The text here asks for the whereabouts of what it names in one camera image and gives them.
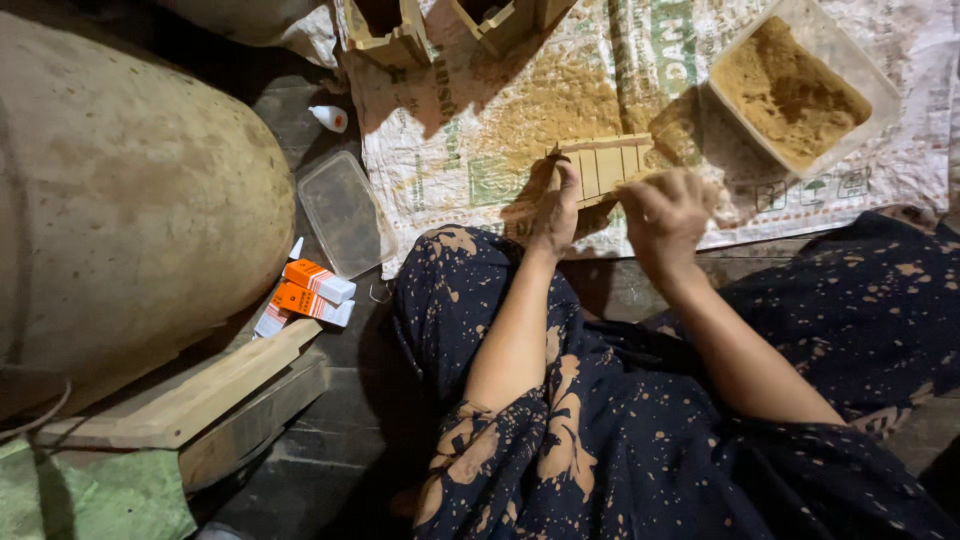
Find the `clear plastic container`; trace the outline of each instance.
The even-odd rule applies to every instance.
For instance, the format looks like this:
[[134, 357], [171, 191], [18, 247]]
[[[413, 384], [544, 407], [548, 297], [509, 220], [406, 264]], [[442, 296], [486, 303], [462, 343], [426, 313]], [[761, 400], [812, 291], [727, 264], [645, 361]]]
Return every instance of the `clear plastic container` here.
[[787, 170], [799, 177], [816, 176], [831, 168], [869, 139], [879, 135], [884, 128], [897, 121], [900, 115], [900, 93], [889, 79], [876, 67], [870, 57], [841, 30], [836, 21], [814, 0], [779, 0], [762, 12], [757, 19], [732, 41], [714, 60], [717, 65], [732, 50], [772, 16], [778, 16], [790, 25], [790, 34], [806, 51], [825, 63], [834, 73], [857, 89], [870, 101], [873, 112], [866, 122], [844, 135], [822, 156], [804, 170], [792, 167], [773, 148], [766, 138], [740, 113], [732, 101], [714, 83], [709, 86], [723, 104], [731, 110], [740, 123]]
[[338, 152], [297, 184], [333, 272], [352, 280], [396, 254], [396, 236], [350, 152]]

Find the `hand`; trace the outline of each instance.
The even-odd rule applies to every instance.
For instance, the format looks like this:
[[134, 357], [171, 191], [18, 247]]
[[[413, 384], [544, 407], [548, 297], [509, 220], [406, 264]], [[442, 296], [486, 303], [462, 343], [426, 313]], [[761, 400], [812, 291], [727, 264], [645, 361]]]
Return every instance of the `hand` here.
[[686, 169], [623, 184], [616, 191], [636, 260], [661, 293], [702, 277], [697, 243], [717, 203], [717, 189]]
[[528, 254], [546, 256], [554, 263], [564, 255], [577, 230], [579, 190], [580, 173], [569, 161], [555, 161], [550, 185], [538, 202], [537, 222], [533, 238], [527, 246]]

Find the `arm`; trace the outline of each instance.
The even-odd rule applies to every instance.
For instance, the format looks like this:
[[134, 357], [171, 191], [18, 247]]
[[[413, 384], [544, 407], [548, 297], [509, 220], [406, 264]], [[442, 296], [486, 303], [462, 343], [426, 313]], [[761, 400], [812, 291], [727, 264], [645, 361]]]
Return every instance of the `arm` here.
[[833, 407], [713, 290], [694, 262], [716, 204], [712, 186], [672, 170], [617, 192], [628, 236], [651, 282], [683, 321], [720, 397], [775, 422], [843, 425]]
[[534, 236], [470, 364], [465, 400], [497, 413], [543, 384], [547, 293], [557, 262], [577, 228], [579, 187], [576, 171], [566, 161], [557, 161], [551, 185], [540, 199]]

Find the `brown powder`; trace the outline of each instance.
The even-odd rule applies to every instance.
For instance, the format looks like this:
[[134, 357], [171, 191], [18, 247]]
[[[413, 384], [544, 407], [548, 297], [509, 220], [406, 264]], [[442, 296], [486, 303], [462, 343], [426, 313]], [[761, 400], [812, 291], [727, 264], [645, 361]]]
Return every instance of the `brown powder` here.
[[860, 92], [771, 17], [713, 68], [713, 81], [794, 168], [804, 170], [870, 118]]
[[623, 135], [616, 91], [597, 70], [560, 52], [536, 60], [531, 77], [503, 90], [493, 118], [485, 121], [481, 153], [500, 154], [516, 172], [542, 159], [560, 140]]

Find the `bleach-splattered navy fabric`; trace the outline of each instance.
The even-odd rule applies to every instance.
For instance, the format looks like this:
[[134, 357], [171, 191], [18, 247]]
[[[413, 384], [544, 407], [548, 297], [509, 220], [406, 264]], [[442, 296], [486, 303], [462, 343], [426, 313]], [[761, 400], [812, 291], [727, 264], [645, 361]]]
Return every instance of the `bleach-splattered navy fabric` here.
[[960, 537], [875, 443], [958, 382], [960, 237], [868, 213], [724, 291], [862, 430], [735, 416], [668, 313], [587, 323], [559, 273], [546, 384], [495, 415], [460, 401], [521, 254], [446, 226], [401, 270], [397, 331], [449, 410], [416, 537]]

